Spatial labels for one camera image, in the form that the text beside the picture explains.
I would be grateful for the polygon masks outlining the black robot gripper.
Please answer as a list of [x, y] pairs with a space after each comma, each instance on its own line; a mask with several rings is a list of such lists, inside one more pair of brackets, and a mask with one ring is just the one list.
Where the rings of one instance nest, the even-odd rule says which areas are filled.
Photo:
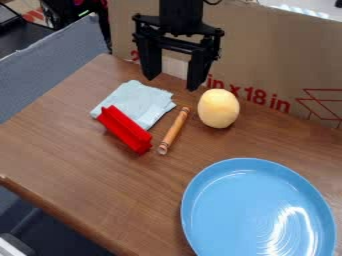
[[195, 91], [206, 81], [213, 61], [219, 58], [225, 31], [203, 22], [209, 0], [159, 0], [159, 14], [132, 16], [134, 42], [138, 46], [142, 71], [149, 80], [162, 72], [162, 51], [191, 55], [187, 89]]

